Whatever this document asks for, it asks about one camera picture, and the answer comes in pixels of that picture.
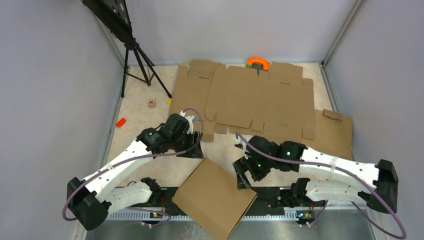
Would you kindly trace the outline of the brown cardboard box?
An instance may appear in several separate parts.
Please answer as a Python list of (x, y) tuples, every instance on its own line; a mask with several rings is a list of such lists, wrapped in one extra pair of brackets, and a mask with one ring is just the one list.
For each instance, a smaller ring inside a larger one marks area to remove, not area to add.
[(237, 179), (205, 158), (177, 189), (172, 201), (216, 240), (226, 240), (239, 225), (257, 193), (238, 189)]

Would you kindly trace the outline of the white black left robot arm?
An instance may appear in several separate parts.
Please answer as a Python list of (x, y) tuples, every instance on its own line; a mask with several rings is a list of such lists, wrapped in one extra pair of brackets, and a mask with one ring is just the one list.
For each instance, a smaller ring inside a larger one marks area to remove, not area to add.
[(143, 178), (125, 187), (119, 184), (156, 158), (184, 155), (199, 147), (200, 136), (194, 143), (188, 141), (195, 134), (196, 122), (203, 131), (204, 120), (194, 108), (173, 113), (159, 126), (144, 129), (122, 153), (99, 170), (83, 179), (71, 179), (62, 218), (68, 222), (78, 221), (85, 230), (91, 231), (119, 210), (143, 203), (156, 206), (161, 194), (154, 179)]

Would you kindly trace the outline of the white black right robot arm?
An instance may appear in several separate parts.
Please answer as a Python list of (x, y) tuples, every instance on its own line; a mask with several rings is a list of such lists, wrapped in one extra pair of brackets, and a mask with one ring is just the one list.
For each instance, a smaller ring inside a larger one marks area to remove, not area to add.
[(325, 178), (299, 178), (292, 184), (293, 200), (299, 206), (332, 200), (365, 203), (385, 214), (398, 210), (399, 177), (389, 160), (381, 159), (377, 164), (357, 162), (294, 141), (277, 144), (257, 135), (246, 140), (239, 133), (235, 135), (235, 147), (243, 150), (243, 157), (232, 164), (238, 189), (251, 187), (246, 172), (259, 182), (276, 169)]

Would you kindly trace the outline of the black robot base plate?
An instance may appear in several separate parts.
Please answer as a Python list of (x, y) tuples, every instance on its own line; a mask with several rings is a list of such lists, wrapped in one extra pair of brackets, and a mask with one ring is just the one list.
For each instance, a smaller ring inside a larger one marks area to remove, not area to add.
[[(325, 205), (324, 200), (314, 202), (307, 197), (296, 198), (288, 187), (253, 187), (252, 189), (257, 193), (257, 198), (245, 214), (246, 216), (278, 216), (286, 213), (285, 208), (311, 209)], [(176, 191), (176, 187), (162, 188), (158, 199), (153, 201), (153, 206), (171, 216), (184, 216), (185, 213), (172, 202)]]

